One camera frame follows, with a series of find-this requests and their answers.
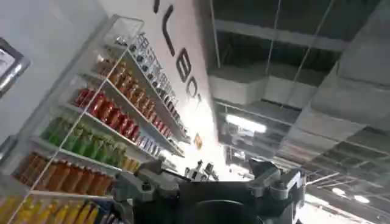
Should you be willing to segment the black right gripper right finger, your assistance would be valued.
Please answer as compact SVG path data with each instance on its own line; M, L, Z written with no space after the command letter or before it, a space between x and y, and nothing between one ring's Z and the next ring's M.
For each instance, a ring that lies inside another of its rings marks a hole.
M270 161L249 160L254 179L247 187L256 198L270 197L276 203L292 203L294 211L305 204L307 172L300 168L284 172Z

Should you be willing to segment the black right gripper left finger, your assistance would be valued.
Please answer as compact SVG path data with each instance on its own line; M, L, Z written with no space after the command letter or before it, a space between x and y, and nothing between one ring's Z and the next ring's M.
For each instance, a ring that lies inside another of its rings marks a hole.
M154 199L155 193L168 198L176 196L179 184L164 176L164 171L163 161L157 159L142 163L134 173L117 173L113 184L113 199L116 202L128 199L149 202Z

